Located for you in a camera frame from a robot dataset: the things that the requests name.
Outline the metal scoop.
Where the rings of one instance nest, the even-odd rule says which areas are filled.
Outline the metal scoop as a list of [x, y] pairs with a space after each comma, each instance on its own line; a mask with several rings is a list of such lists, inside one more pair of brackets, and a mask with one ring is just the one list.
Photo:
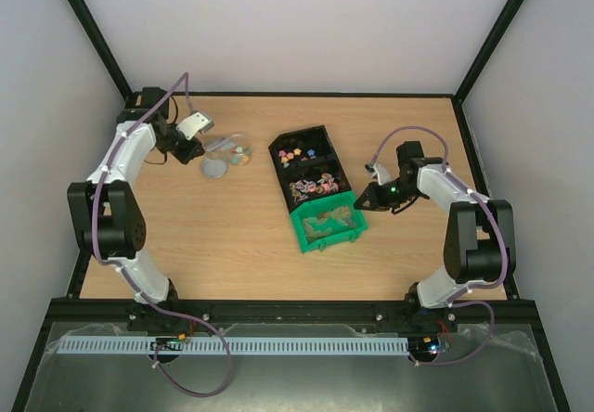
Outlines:
[[208, 152], [228, 151], [238, 146], [233, 137], [218, 137], [204, 144], [204, 149]]

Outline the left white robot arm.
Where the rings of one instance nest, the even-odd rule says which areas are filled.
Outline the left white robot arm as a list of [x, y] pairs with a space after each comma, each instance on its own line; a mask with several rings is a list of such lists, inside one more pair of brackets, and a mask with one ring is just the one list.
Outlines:
[[126, 104], [101, 163], [67, 190], [79, 248], [120, 274], [137, 303], [161, 308], [176, 302], [177, 292], [145, 247], [147, 225], [133, 187], [150, 152], [187, 165], [204, 153], [197, 135], [213, 127], [212, 118], [195, 108], [182, 121], [171, 117], [171, 97], [159, 87], [146, 87]]

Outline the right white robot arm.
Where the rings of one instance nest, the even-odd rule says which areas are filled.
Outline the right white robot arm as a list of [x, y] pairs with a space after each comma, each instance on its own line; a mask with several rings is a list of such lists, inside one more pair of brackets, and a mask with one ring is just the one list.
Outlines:
[[374, 161], [365, 165], [371, 181], [354, 208], [397, 215], [426, 199], [447, 214], [442, 265], [405, 295], [406, 322], [423, 330], [461, 295], [503, 284], [515, 265], [513, 211], [468, 187], [445, 158], [427, 157], [419, 141], [401, 144], [396, 158], [396, 178]]

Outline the clear plastic jar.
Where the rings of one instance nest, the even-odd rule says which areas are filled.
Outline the clear plastic jar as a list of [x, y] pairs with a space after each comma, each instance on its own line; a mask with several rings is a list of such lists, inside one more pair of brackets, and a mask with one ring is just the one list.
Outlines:
[[241, 166], [252, 160], [252, 141], [248, 135], [229, 135], [223, 146], [223, 156], [229, 164]]

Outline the round metal lid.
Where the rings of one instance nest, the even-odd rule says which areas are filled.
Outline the round metal lid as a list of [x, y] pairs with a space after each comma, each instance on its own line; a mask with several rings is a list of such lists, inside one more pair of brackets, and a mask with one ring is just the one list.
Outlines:
[[228, 172], [229, 164], [225, 159], [204, 158], [200, 165], [200, 172], [209, 179], [220, 179]]

